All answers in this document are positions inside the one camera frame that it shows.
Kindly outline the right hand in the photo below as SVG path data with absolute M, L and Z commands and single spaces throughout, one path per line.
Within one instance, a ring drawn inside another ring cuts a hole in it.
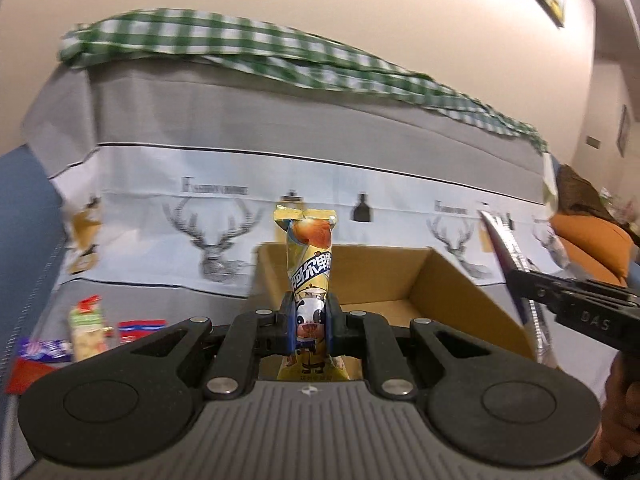
M 623 457 L 639 455 L 639 382 L 631 380 L 638 371 L 639 361 L 622 352 L 612 362 L 600 430 L 585 458 L 588 466 L 600 460 L 615 466 Z

